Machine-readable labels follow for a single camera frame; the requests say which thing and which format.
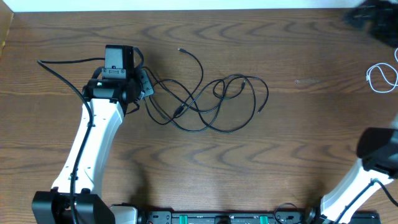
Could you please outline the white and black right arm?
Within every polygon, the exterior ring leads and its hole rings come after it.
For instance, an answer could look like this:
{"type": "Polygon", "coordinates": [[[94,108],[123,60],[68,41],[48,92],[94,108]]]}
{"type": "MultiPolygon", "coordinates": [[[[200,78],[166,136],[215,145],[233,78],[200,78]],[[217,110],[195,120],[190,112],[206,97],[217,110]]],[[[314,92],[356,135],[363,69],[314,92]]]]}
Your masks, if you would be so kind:
{"type": "MultiPolygon", "coordinates": [[[[347,24],[364,29],[376,40],[397,48],[397,1],[367,0],[344,16],[347,24]]],[[[375,192],[397,180],[397,128],[368,128],[358,142],[357,161],[341,182],[305,216],[304,223],[349,223],[375,192]]]]}

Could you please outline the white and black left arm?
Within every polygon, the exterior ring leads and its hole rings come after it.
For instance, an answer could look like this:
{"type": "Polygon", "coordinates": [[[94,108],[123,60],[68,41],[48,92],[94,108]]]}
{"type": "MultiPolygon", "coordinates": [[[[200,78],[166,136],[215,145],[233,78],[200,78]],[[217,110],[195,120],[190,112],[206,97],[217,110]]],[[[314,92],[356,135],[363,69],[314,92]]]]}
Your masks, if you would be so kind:
{"type": "Polygon", "coordinates": [[[104,66],[95,70],[81,91],[80,125],[71,151],[49,191],[32,200],[37,223],[146,223],[144,210],[128,203],[107,206],[101,199],[103,177],[115,134],[130,104],[153,94],[141,51],[128,45],[107,45],[104,66]]]}

